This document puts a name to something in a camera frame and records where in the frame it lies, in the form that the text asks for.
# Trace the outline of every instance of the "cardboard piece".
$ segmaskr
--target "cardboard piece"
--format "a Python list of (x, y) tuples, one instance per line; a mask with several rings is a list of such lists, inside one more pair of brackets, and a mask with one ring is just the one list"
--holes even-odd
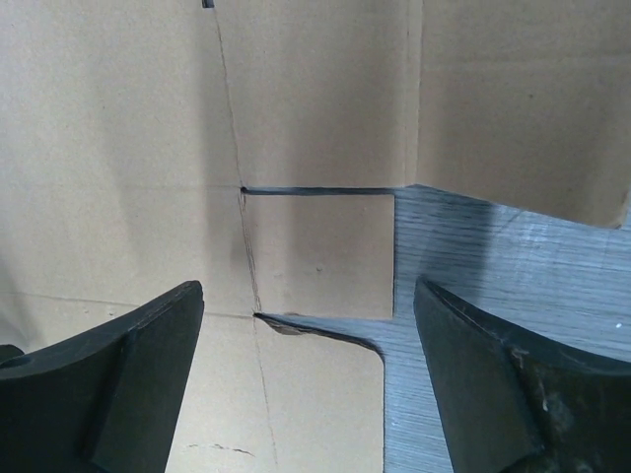
[(252, 318), (202, 322), (167, 473), (209, 471), (278, 471)]
[(239, 186), (215, 15), (195, 0), (9, 0), (2, 170), (16, 183)]
[(384, 363), (359, 345), (254, 321), (279, 473), (384, 471)]
[(631, 184), (631, 5), (424, 3), (416, 181), (617, 227)]
[(263, 313), (392, 318), (392, 195), (246, 195)]
[(627, 1), (217, 11), (245, 185), (422, 183), (598, 226), (626, 215)]
[(0, 185), (0, 292), (140, 305), (198, 279), (206, 311), (252, 315), (239, 198), (236, 188)]
[(403, 182), (407, 4), (215, 2), (244, 185)]

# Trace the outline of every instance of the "crease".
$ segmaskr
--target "crease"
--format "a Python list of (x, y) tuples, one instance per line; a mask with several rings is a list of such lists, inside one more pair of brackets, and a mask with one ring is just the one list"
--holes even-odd
[(491, 237), (497, 237), (501, 234), (512, 222), (514, 222), (518, 217), (520, 217), (524, 213), (524, 210), (518, 211), (515, 215), (513, 215), (509, 220), (507, 220), (504, 225), (502, 225)]
[(239, 156), (239, 140), (237, 140), (237, 127), (235, 124), (235, 112), (233, 108), (233, 99), (230, 93), (230, 86), (228, 85), (228, 67), (226, 66), (226, 53), (224, 52), (224, 39), (221, 34), (221, 26), (219, 24), (219, 14), (217, 8), (213, 9), (213, 17), (215, 19), (215, 25), (217, 25), (217, 37), (219, 39), (219, 51), (221, 53), (221, 65), (224, 76), (224, 87), (226, 90), (226, 97), (228, 100), (228, 114), (230, 115), (230, 131), (232, 134), (233, 142), (235, 143), (235, 161), (237, 162), (237, 174), (239, 175), (239, 184), (244, 186), (241, 159)]
[(263, 362), (260, 356), (260, 345), (258, 343), (258, 330), (256, 330), (256, 319), (252, 318), (252, 327), (254, 329), (254, 344), (256, 346), (256, 359), (258, 360), (258, 369), (260, 370), (260, 379), (263, 384), (263, 397), (265, 398), (265, 411), (267, 414), (267, 428), (269, 434), (272, 437), (272, 451), (274, 454), (274, 463), (276, 465), (276, 471), (278, 471), (278, 451), (276, 448), (276, 438), (274, 437), (274, 429), (272, 428), (271, 414), (269, 411), (269, 399), (267, 397), (267, 386), (265, 384), (265, 374), (263, 372)]
[(260, 296), (258, 294), (258, 285), (256, 284), (256, 265), (254, 263), (254, 252), (252, 250), (252, 242), (247, 229), (247, 218), (245, 201), (246, 195), (241, 192), (239, 195), (239, 212), (241, 213), (241, 226), (244, 232), (245, 255), (247, 257), (247, 269), (249, 270), (249, 278), (252, 284), (252, 293), (254, 295), (254, 312), (261, 312)]
[[(21, 292), (21, 291), (0, 291), (0, 296), (26, 296), (29, 298), (46, 299), (46, 300), (58, 301), (62, 303), (115, 305), (118, 307), (124, 307), (125, 309), (129, 309), (129, 310), (134, 310), (144, 305), (144, 304), (115, 303), (112, 301), (101, 301), (98, 299), (64, 298), (62, 296), (49, 296), (46, 294), (27, 293), (27, 292)], [(226, 318), (245, 318), (245, 319), (252, 318), (251, 314), (213, 312), (210, 310), (204, 310), (204, 316), (226, 317)]]

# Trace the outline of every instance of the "cardboard box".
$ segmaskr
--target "cardboard box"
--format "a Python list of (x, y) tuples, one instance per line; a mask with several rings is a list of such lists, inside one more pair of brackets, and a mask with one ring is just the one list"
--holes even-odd
[(245, 185), (421, 183), (621, 225), (629, 2), (216, 8)]

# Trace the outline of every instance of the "gray surface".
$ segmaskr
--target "gray surface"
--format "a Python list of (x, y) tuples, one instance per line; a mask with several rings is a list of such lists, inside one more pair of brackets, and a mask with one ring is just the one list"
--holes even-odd
[(631, 362), (631, 225), (593, 229), (420, 186), (395, 194), (394, 320), (304, 320), (384, 352), (386, 473), (452, 472), (412, 310), (419, 275), (542, 335)]

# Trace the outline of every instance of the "black object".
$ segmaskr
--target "black object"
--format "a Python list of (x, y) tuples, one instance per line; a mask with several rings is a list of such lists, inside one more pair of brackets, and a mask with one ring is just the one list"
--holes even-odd
[(455, 473), (631, 471), (631, 364), (419, 281), (416, 321)]
[(37, 352), (0, 349), (0, 472), (164, 472), (203, 308), (188, 282)]

